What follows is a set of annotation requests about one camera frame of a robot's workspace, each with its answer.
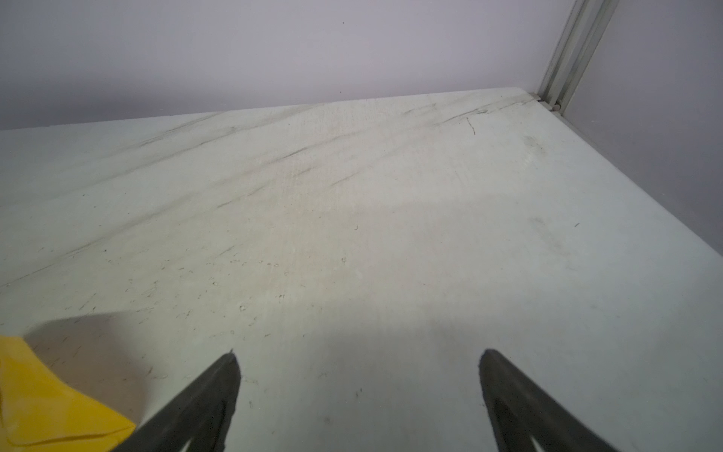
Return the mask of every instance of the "white table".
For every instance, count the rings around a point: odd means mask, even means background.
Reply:
[[[0,333],[228,450],[492,451],[499,349],[623,451],[723,441],[723,259],[516,88],[0,132]]]

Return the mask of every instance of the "white wall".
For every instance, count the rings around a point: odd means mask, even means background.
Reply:
[[[0,129],[536,90],[573,0],[3,0]]]
[[[565,117],[723,253],[723,1],[621,1]]]

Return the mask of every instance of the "yellow cloth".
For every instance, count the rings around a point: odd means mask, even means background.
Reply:
[[[134,429],[60,381],[22,338],[0,336],[0,452],[106,452]]]

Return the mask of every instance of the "dark streak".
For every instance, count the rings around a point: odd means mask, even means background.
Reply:
[[[222,208],[224,205],[229,205],[229,204],[231,204],[232,202],[236,202],[236,201],[240,200],[240,199],[243,198],[243,197],[249,197],[249,196],[255,195],[255,194],[257,194],[258,192],[260,192],[261,190],[263,190],[264,188],[266,188],[267,185],[268,185],[268,184],[263,184],[261,187],[255,188],[255,189],[253,189],[252,191],[246,193],[245,195],[237,196],[237,197],[235,197],[235,198],[232,199],[232,200],[229,200],[229,201],[226,201],[226,202],[224,202],[224,203],[222,203],[222,204],[217,205],[216,208],[217,208],[217,209],[218,209],[218,208]]]
[[[516,100],[516,101],[514,101],[514,102],[512,102],[512,103],[508,103],[508,104],[506,104],[506,105],[503,105],[503,106],[497,107],[497,108],[495,108],[495,104],[499,104],[500,101],[488,103],[487,105],[483,105],[483,106],[481,106],[481,107],[475,108],[474,110],[465,111],[465,112],[462,113],[462,114],[458,114],[458,115],[452,116],[452,117],[449,118],[449,119],[446,119],[446,120],[444,120],[444,121],[442,121],[442,122],[437,123],[437,125],[445,124],[445,123],[447,123],[447,122],[449,122],[449,121],[454,121],[455,119],[459,119],[459,118],[461,118],[461,117],[463,117],[463,116],[472,116],[472,115],[475,115],[475,114],[489,114],[489,113],[494,113],[494,112],[496,112],[496,111],[503,110],[503,109],[505,109],[505,108],[507,108],[507,107],[511,107],[511,106],[514,106],[514,105],[524,105],[524,104],[526,104],[526,103],[530,103],[530,102],[535,101],[534,98],[532,98],[529,94],[524,94],[524,95],[516,96],[515,98],[517,98],[517,99],[519,99],[519,100]],[[514,99],[514,98],[503,99],[503,101],[509,101],[510,99]]]
[[[437,106],[437,103],[434,102],[434,103],[431,103],[431,104],[429,104],[429,105],[423,105],[423,106],[421,106],[421,107],[416,107],[416,108],[413,108],[413,109],[411,109],[411,110],[407,110],[407,111],[403,112],[402,114],[403,114],[403,115],[407,115],[407,114],[412,113],[413,111],[421,111],[421,110],[424,110],[424,109],[434,110],[436,106]]]
[[[333,186],[335,186],[336,184],[340,184],[341,182],[344,182],[344,181],[346,181],[346,180],[348,180],[348,179],[351,179],[352,177],[354,177],[354,176],[356,176],[357,174],[361,173],[363,170],[365,170],[365,168],[362,168],[362,169],[360,169],[360,170],[358,170],[358,171],[355,171],[354,173],[349,174],[347,177],[344,177],[344,178],[342,178],[342,179],[339,179],[338,181],[332,183],[329,187],[333,187]]]
[[[89,298],[89,299],[88,299],[88,300],[87,300],[87,301],[86,301],[85,303],[83,303],[83,305],[82,305],[81,307],[79,307],[79,308],[78,308],[78,310],[79,310],[79,311],[82,311],[82,310],[83,310],[83,308],[85,307],[85,305],[86,305],[86,304],[88,304],[88,303],[90,303],[90,300],[92,300],[92,299],[93,299],[93,297],[95,297],[95,295],[97,295],[97,293],[96,293],[96,294],[93,294],[93,295],[91,295],[91,296],[90,296],[90,298]]]
[[[292,153],[290,153],[290,154],[284,155],[283,157],[275,158],[275,159],[273,159],[272,161],[267,162],[266,164],[267,164],[267,165],[270,165],[270,164],[272,164],[272,163],[280,162],[280,161],[282,161],[282,160],[285,159],[285,158],[289,158],[289,157],[291,157],[291,156],[293,156],[293,155],[296,155],[296,154],[298,154],[298,153],[300,153],[300,152],[304,152],[305,150],[309,149],[309,148],[312,147],[312,146],[315,146],[315,145],[304,146],[303,148],[297,149],[297,150],[295,150],[294,152],[292,152]]]
[[[465,118],[465,119],[467,120],[467,124],[469,124],[469,126],[472,128],[472,133],[473,133],[474,135],[477,135],[477,132],[474,131],[474,126],[473,126],[472,123],[469,121],[469,118]]]
[[[178,132],[179,130],[183,130],[183,129],[185,129],[186,127],[192,126],[192,125],[194,125],[194,124],[198,124],[199,122],[205,121],[206,119],[211,119],[211,118],[213,118],[214,116],[218,116],[218,115],[220,115],[220,114],[222,114],[222,113],[223,113],[223,112],[220,111],[220,112],[217,112],[217,113],[209,114],[209,115],[204,116],[204,117],[202,117],[202,118],[198,118],[198,119],[194,119],[194,120],[192,120],[192,121],[184,122],[184,123],[181,124],[180,126],[174,127],[173,129],[166,130],[165,132],[161,133],[160,135],[156,135],[156,136],[154,136],[153,138],[149,138],[149,139],[146,140],[146,141],[142,141],[142,142],[139,142],[139,143],[137,143],[137,144],[130,145],[129,147],[124,148],[124,149],[121,149],[121,150],[119,150],[119,151],[116,151],[115,153],[122,152],[122,151],[124,151],[124,150],[131,150],[131,149],[135,149],[135,148],[142,148],[143,146],[148,146],[149,144],[154,143],[154,142],[159,141],[159,140],[162,140],[163,138],[166,138],[166,137],[168,137],[169,135],[172,135],[173,133]]]
[[[193,197],[193,196],[194,196],[194,194],[189,194],[189,195],[185,195],[185,196],[183,196],[183,197],[180,197],[179,199],[177,199],[177,200],[175,200],[175,201],[169,202],[168,204],[164,205],[160,210],[157,210],[157,211],[155,211],[155,212],[153,212],[153,213],[148,213],[147,215],[144,215],[144,216],[141,216],[141,217],[139,217],[139,218],[136,218],[136,219],[133,220],[133,221],[129,221],[128,223],[123,224],[123,225],[121,225],[120,227],[118,227],[117,229],[115,229],[114,231],[112,231],[110,234],[107,234],[107,235],[102,236],[102,237],[98,237],[97,239],[92,240],[91,242],[88,242],[87,244],[84,244],[84,245],[82,245],[81,247],[78,247],[78,248],[75,248],[75,249],[73,249],[73,250],[70,250],[70,251],[66,252],[65,254],[63,254],[62,256],[59,256],[59,257],[58,257],[56,260],[54,260],[52,263],[49,263],[49,264],[47,264],[46,266],[44,266],[44,267],[42,267],[42,268],[39,268],[39,269],[34,270],[34,271],[30,272],[30,273],[27,273],[27,274],[25,274],[25,275],[23,275],[23,276],[20,276],[19,278],[15,278],[15,279],[12,280],[12,281],[7,281],[6,283],[3,283],[3,284],[16,283],[16,282],[20,281],[21,279],[27,278],[28,276],[34,275],[34,274],[36,274],[36,273],[38,273],[38,272],[41,272],[41,271],[45,270],[46,268],[50,268],[50,267],[52,267],[53,265],[56,265],[56,264],[62,262],[63,260],[67,259],[68,257],[71,257],[71,256],[73,256],[73,255],[78,254],[79,252],[81,252],[81,251],[83,251],[83,250],[85,250],[85,249],[93,246],[93,245],[96,244],[96,243],[102,242],[103,240],[110,239],[111,237],[116,236],[117,234],[120,234],[121,232],[126,231],[127,229],[130,229],[130,228],[133,228],[133,227],[135,227],[135,226],[138,226],[138,225],[141,224],[141,223],[144,223],[144,222],[146,222],[146,221],[149,221],[149,220],[153,219],[154,217],[159,216],[159,215],[167,212],[168,210],[175,208],[177,205],[180,205],[180,204],[186,202],[188,199],[190,199],[190,198]]]
[[[311,166],[311,167],[309,167],[309,168],[307,168],[307,169],[305,169],[305,170],[303,170],[303,171],[301,171],[301,172],[299,172],[299,173],[294,174],[294,177],[301,176],[302,174],[308,173],[309,171],[311,171],[312,169],[315,169],[315,168],[319,168],[319,167],[318,167],[318,166]]]
[[[222,251],[222,252],[219,254],[219,256],[221,256],[221,255],[224,254],[224,253],[227,253],[227,252],[231,251],[235,246],[236,246],[236,245],[231,245],[230,247],[226,248],[224,251]]]
[[[86,318],[86,317],[88,316],[88,314],[90,314],[90,312],[86,312],[86,313],[83,314],[82,316],[78,317],[77,319],[75,319],[75,320],[73,321],[73,323],[78,323],[79,321],[81,321],[81,320],[83,320],[84,318]]]
[[[318,104],[303,105],[303,106],[292,107],[292,108],[289,108],[288,110],[282,111],[279,115],[269,116],[268,118],[265,118],[265,119],[263,119],[262,121],[254,124],[254,125],[252,125],[252,126],[236,127],[236,129],[239,130],[239,131],[244,131],[244,130],[256,129],[256,128],[258,128],[258,127],[264,127],[264,126],[267,126],[267,125],[269,125],[269,124],[273,124],[274,122],[280,121],[281,119],[286,119],[286,118],[288,118],[288,117],[290,117],[290,116],[293,116],[293,115],[295,115],[295,114],[302,113],[302,112],[304,112],[304,111],[306,111],[306,110],[310,110],[311,108],[314,108],[314,107],[316,107],[317,105],[318,105]],[[199,118],[199,119],[194,119],[193,121],[189,121],[189,122],[187,122],[187,123],[185,123],[185,124],[181,124],[181,125],[178,126],[178,127],[175,127],[175,128],[173,128],[173,129],[170,129],[170,130],[168,130],[168,131],[166,131],[166,132],[158,135],[157,137],[150,138],[149,140],[143,141],[143,142],[141,142],[141,143],[139,143],[139,144],[137,144],[137,145],[130,146],[130,147],[128,147],[127,149],[141,148],[141,147],[143,147],[143,146],[149,145],[149,144],[152,143],[152,142],[156,142],[156,141],[159,141],[159,140],[161,140],[161,139],[163,139],[163,138],[165,138],[165,137],[168,137],[169,135],[171,135],[171,134],[174,133],[174,132],[178,132],[180,129],[183,129],[183,128],[185,128],[185,127],[188,127],[188,126],[191,126],[191,125],[194,125],[194,124],[198,124],[198,123],[201,122],[201,121],[205,121],[206,119],[213,118],[214,116],[218,116],[218,115],[221,115],[221,114],[223,114],[223,113],[224,113],[224,112],[221,111],[221,112],[214,113],[214,114],[211,114],[211,115],[208,115],[208,116],[204,116],[204,117]]]
[[[220,139],[222,139],[222,138],[224,138],[224,137],[228,137],[229,135],[233,135],[233,134],[238,133],[238,132],[243,132],[243,131],[246,131],[246,130],[256,129],[256,128],[258,128],[258,127],[264,127],[264,126],[267,126],[267,125],[269,125],[269,124],[273,124],[273,123],[275,123],[275,122],[277,122],[277,121],[280,121],[281,119],[285,119],[285,118],[288,118],[288,117],[290,117],[290,116],[303,113],[304,111],[310,110],[310,109],[312,109],[312,108],[316,108],[316,107],[318,107],[319,105],[323,105],[323,104],[311,104],[311,105],[295,106],[295,107],[292,107],[292,108],[288,108],[288,109],[280,112],[279,114],[269,115],[267,118],[259,121],[259,122],[256,123],[256,124],[250,125],[250,126],[245,126],[245,127],[240,127],[240,126],[229,127],[229,128],[226,129],[226,132],[224,132],[221,136],[211,137],[211,138],[209,138],[209,139],[207,139],[207,140],[202,141],[202,142],[199,143],[199,144],[196,144],[196,145],[193,145],[193,146],[190,146],[190,147],[188,147],[188,148],[181,149],[181,150],[177,150],[177,151],[172,152],[172,153],[170,153],[170,154],[168,154],[168,155],[164,155],[164,156],[162,156],[162,157],[160,157],[160,158],[153,159],[153,160],[151,160],[151,161],[149,161],[149,162],[147,162],[147,163],[144,163],[144,164],[139,165],[139,166],[135,166],[135,167],[133,167],[133,168],[129,168],[129,169],[127,169],[127,170],[125,170],[125,171],[122,171],[122,172],[120,172],[120,173],[112,174],[112,175],[110,175],[110,176],[108,176],[108,177],[106,177],[106,178],[104,178],[104,179],[97,180],[97,181],[95,181],[95,182],[91,182],[91,183],[89,183],[89,184],[87,184],[87,185],[83,185],[83,186],[81,186],[81,187],[75,187],[75,188],[73,188],[73,189],[70,189],[70,190],[67,191],[67,192],[63,192],[63,193],[53,193],[52,196],[50,197],[50,199],[53,199],[53,198],[58,197],[58,196],[61,196],[61,195],[66,195],[66,194],[68,194],[68,193],[76,192],[76,191],[78,191],[78,190],[83,190],[83,189],[87,189],[87,188],[89,188],[89,187],[94,187],[95,185],[102,184],[102,183],[107,182],[107,181],[111,181],[111,180],[113,180],[113,179],[115,179],[115,178],[117,178],[117,177],[126,176],[127,174],[130,174],[130,173],[132,173],[133,171],[136,171],[136,170],[138,170],[138,169],[144,168],[144,167],[149,166],[149,165],[153,165],[154,163],[158,163],[158,162],[161,162],[161,161],[164,161],[164,160],[168,160],[169,158],[173,158],[173,157],[175,157],[176,155],[179,155],[179,154],[185,153],[185,152],[187,152],[187,151],[193,150],[193,149],[195,149],[195,148],[198,148],[198,147],[200,147],[200,146],[203,146],[203,145],[205,145],[205,144],[208,144],[209,142],[216,141],[216,140],[220,140]],[[216,113],[216,114],[213,114],[213,116],[219,115],[219,114],[222,114],[222,113],[223,113],[223,112]]]

